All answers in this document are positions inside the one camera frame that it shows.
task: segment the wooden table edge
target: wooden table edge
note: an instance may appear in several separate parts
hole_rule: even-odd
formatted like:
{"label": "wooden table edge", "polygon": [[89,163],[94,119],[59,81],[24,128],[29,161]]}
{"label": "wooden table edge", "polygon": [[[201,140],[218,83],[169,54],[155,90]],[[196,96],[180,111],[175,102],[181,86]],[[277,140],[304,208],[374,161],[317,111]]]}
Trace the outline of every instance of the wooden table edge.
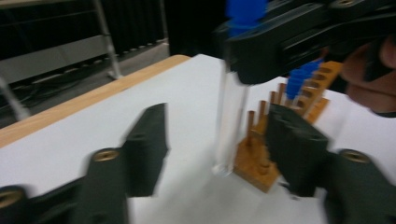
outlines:
{"label": "wooden table edge", "polygon": [[151,66],[143,68],[131,75],[115,80],[93,91],[82,94],[72,100],[56,105],[28,119],[21,120],[0,129],[0,147],[5,147],[31,133],[43,129],[52,123],[65,119],[78,111],[96,104],[121,91],[131,88],[165,70],[186,62],[190,57],[174,55]]}

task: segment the blue plastic part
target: blue plastic part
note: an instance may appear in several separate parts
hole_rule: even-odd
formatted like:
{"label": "blue plastic part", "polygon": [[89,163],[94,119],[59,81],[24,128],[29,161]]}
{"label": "blue plastic part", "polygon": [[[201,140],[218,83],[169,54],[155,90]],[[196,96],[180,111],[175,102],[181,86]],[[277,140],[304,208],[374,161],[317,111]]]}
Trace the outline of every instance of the blue plastic part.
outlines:
{"label": "blue plastic part", "polygon": [[301,66],[301,69],[294,69],[290,72],[290,78],[286,87],[286,95],[288,99],[294,100],[299,94],[304,81],[311,78],[313,73],[320,68],[320,64],[323,60],[317,60],[311,63],[306,63]]}
{"label": "blue plastic part", "polygon": [[288,99],[294,100],[294,98],[299,94],[307,77],[308,73],[304,69],[291,70],[288,85],[286,86],[286,96]]}
{"label": "blue plastic part", "polygon": [[267,0],[228,0],[226,15],[230,18],[229,36],[240,35],[259,25],[265,16]]}

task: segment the white tabletop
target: white tabletop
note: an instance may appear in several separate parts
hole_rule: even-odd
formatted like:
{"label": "white tabletop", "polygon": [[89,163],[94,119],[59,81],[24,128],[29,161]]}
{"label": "white tabletop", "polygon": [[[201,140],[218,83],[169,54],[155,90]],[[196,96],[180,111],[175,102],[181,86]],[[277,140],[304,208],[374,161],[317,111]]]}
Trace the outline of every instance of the white tabletop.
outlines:
{"label": "white tabletop", "polygon": [[[3,147],[0,186],[30,185],[34,196],[84,175],[90,153],[119,146],[146,107],[168,103],[170,152],[156,195],[129,200],[134,223],[325,223],[321,200],[294,201],[278,185],[264,194],[236,175],[212,175],[222,66],[199,55]],[[250,88],[247,109],[257,109],[279,81]],[[396,119],[374,116],[336,92],[326,96],[331,102],[316,126],[333,139],[330,150],[365,152],[396,183]]]}

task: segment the finger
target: finger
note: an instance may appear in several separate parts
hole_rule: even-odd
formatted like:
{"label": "finger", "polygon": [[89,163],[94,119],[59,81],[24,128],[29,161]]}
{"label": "finger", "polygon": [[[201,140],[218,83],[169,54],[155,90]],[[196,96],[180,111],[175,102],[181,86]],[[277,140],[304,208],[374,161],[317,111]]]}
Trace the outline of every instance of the finger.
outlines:
{"label": "finger", "polygon": [[346,94],[356,103],[371,108],[376,113],[396,111],[396,96],[348,85]]}
{"label": "finger", "polygon": [[384,94],[396,96],[396,70],[374,81],[363,79],[367,61],[368,45],[364,45],[346,58],[342,69],[342,77],[352,85]]}
{"label": "finger", "polygon": [[396,45],[393,42],[393,36],[388,36],[382,45],[379,57],[385,66],[396,69]]}

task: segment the clear acrylic tube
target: clear acrylic tube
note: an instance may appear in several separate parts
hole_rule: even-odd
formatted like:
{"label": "clear acrylic tube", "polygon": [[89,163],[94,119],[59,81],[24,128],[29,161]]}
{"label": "clear acrylic tube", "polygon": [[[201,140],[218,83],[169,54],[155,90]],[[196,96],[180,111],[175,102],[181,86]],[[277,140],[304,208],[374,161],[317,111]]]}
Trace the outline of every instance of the clear acrylic tube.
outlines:
{"label": "clear acrylic tube", "polygon": [[248,98],[248,86],[240,83],[235,72],[225,66],[219,93],[218,137],[215,175],[226,176],[233,171],[233,157],[240,138],[241,118]]}

